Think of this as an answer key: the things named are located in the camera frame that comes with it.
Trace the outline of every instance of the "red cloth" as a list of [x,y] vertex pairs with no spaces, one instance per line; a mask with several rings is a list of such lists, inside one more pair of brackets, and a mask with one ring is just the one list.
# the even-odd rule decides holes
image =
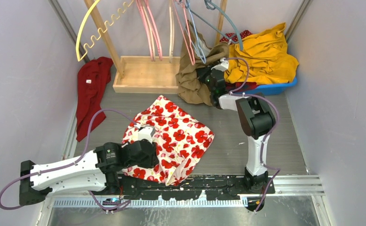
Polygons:
[[[227,91],[231,91],[233,89],[240,87],[242,84],[243,84],[243,82],[236,82],[234,84],[226,82],[226,89],[227,89]],[[236,92],[245,92],[247,90],[256,89],[258,86],[259,85],[256,82],[248,81],[241,89],[237,90]]]
[[[230,38],[234,34],[235,33],[226,33],[225,35]],[[252,33],[249,30],[245,30],[245,31],[243,31],[243,32],[240,33],[240,36],[241,36],[241,39],[244,39],[245,37],[250,36],[251,34]],[[237,42],[238,41],[238,38],[235,35],[231,40]],[[219,42],[228,42],[228,39],[226,39],[225,37],[223,37],[223,38],[220,39]]]
[[[87,136],[91,118],[97,111],[101,110],[99,104],[104,95],[106,84],[111,81],[109,70],[112,65],[112,59],[100,57],[86,63],[77,74],[77,141],[81,141]],[[105,118],[105,114],[101,112],[95,118],[91,131]]]

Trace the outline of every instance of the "wooden base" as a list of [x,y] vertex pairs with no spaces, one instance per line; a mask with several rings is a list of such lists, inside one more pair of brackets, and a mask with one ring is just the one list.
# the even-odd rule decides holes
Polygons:
[[122,56],[124,76],[116,72],[113,88],[117,93],[177,93],[175,75],[179,72],[180,57],[169,63],[167,56],[163,61],[151,61],[149,56]]

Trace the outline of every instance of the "gray floor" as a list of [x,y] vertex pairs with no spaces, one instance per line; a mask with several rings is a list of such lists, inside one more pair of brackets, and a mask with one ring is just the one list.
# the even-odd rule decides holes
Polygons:
[[[101,102],[102,108],[115,108],[130,117],[147,109],[159,94],[115,93],[112,82],[108,83]],[[243,174],[248,159],[248,140],[242,132],[237,112],[219,110],[205,104],[191,105],[175,94],[165,94],[168,99],[187,113],[208,126],[215,133],[215,140],[195,167],[196,174]],[[267,164],[280,167],[281,175],[305,175],[305,163],[298,145],[293,122],[284,94],[268,97],[278,108],[280,125],[271,135],[267,149]],[[90,136],[89,150],[106,142],[121,142],[129,121],[124,117],[106,112],[107,118]],[[85,139],[78,143],[75,156],[84,149]]]

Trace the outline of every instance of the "blue hanger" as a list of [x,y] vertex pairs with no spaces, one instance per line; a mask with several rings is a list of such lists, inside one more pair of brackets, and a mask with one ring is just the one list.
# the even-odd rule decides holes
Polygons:
[[[190,11],[190,5],[188,3],[188,5],[184,5],[185,8],[187,8],[189,11]],[[192,16],[191,12],[190,12],[190,15],[191,15],[191,19],[192,19],[192,23],[193,23],[193,27],[194,27],[194,33],[195,33],[195,36],[196,36],[196,44],[193,43],[193,41],[191,41],[191,45],[194,47],[194,49],[196,50],[195,52],[198,52],[199,53],[199,58],[201,59],[201,61],[205,64],[206,63],[206,56],[205,54],[203,53],[203,50],[202,50],[202,47],[199,45],[199,38],[198,38],[198,33],[196,31],[196,27],[195,27],[195,23],[194,23],[194,17]]]
[[240,50],[242,51],[244,49],[243,40],[241,39],[241,36],[240,35],[237,35],[238,34],[237,27],[234,25],[233,21],[231,21],[230,17],[228,17],[226,15],[226,13],[221,8],[219,8],[215,3],[213,3],[212,0],[204,0],[204,2],[205,2],[205,6],[206,6],[207,9],[210,9],[210,10],[217,9],[221,14],[223,14],[223,16],[227,19],[227,21],[231,24],[231,26],[233,27],[234,31],[236,32],[233,36],[231,36],[231,37],[226,36],[221,31],[219,31],[215,26],[213,26],[211,23],[209,23],[208,21],[206,21],[205,19],[203,19],[196,12],[190,10],[190,13],[192,12],[194,15],[196,15],[198,18],[200,18],[202,21],[204,21],[208,26],[210,26],[211,28],[213,28],[215,31],[217,31],[219,34],[221,34],[223,37],[225,37],[228,40],[231,40],[234,36],[237,36],[238,41],[232,41],[231,40],[231,42],[234,43],[234,44],[239,43],[240,44]]
[[206,63],[206,56],[203,53],[202,47],[199,45],[199,37],[198,37],[198,33],[196,31],[196,27],[195,27],[195,23],[194,23],[194,17],[193,14],[191,13],[191,7],[190,7],[190,1],[186,0],[186,4],[185,7],[188,9],[188,12],[190,13],[190,17],[191,17],[191,22],[193,23],[193,27],[194,27],[194,33],[195,33],[195,37],[196,37],[196,46],[194,43],[193,46],[194,48],[199,52],[199,58],[201,59],[202,63]]

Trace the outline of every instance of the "red floral fabric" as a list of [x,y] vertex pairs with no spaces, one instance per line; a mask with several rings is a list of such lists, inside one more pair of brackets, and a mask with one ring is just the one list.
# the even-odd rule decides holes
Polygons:
[[[154,141],[159,159],[153,169],[138,166],[123,169],[126,176],[178,185],[194,170],[214,139],[214,133],[164,96],[135,118],[140,125],[155,127]],[[138,139],[138,129],[131,123],[122,143]]]
[[[226,33],[225,35],[227,37],[231,37],[233,36],[235,33]],[[241,39],[244,39],[245,37],[247,36],[250,36],[252,33],[249,31],[249,30],[245,30],[243,32],[240,33],[240,36],[241,36]],[[237,36],[234,36],[231,40],[233,41],[238,41],[238,37]],[[220,39],[220,42],[228,42],[228,39],[226,39],[225,37],[221,38]]]

